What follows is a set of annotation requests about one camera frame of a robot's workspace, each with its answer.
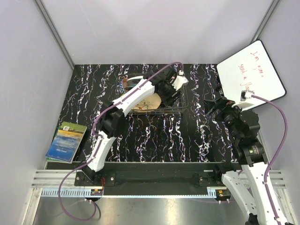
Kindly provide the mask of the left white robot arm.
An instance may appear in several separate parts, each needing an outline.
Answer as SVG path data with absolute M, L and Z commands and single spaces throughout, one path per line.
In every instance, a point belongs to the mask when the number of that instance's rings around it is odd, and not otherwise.
M 158 94 L 165 106 L 172 106 L 180 96 L 181 87 L 188 83 L 183 68 L 176 71 L 171 65 L 155 73 L 135 74 L 129 81 L 134 79 L 137 82 L 127 93 L 102 104 L 103 109 L 92 126 L 91 132 L 97 141 L 86 166 L 82 168 L 85 180 L 92 186 L 101 181 L 99 171 L 104 168 L 110 147 L 124 129 L 128 113 L 152 94 Z

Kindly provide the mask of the peach bird plate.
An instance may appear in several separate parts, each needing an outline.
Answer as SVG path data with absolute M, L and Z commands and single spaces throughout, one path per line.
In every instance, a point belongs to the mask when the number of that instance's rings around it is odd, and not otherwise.
M 139 102 L 131 111 L 137 113 L 148 113 L 158 109 L 161 102 L 162 100 L 160 96 L 157 93 L 154 93 Z

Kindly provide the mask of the red patterned bowl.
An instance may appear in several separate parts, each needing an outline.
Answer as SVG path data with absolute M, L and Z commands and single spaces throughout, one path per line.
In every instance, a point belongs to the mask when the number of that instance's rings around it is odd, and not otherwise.
M 127 83 L 127 78 L 123 78 L 122 81 L 120 82 L 120 92 L 121 93 L 126 93 L 126 87 L 128 86 L 128 83 Z

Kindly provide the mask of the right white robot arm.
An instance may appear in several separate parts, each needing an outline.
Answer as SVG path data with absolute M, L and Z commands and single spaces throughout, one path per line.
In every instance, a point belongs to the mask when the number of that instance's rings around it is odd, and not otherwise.
M 243 110 L 225 97 L 205 100 L 207 116 L 216 113 L 215 119 L 224 123 L 229 131 L 232 151 L 244 172 L 249 189 L 241 182 L 231 163 L 215 167 L 214 183 L 225 185 L 241 209 L 247 225 L 288 225 L 270 180 L 271 163 L 263 145 L 257 138 L 260 130 L 258 114 Z

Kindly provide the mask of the white watermelon plate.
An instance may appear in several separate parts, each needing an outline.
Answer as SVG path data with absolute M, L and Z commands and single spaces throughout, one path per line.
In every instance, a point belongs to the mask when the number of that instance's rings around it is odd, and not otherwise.
M 143 79 L 142 75 L 130 77 L 127 80 L 128 86 L 136 86 Z

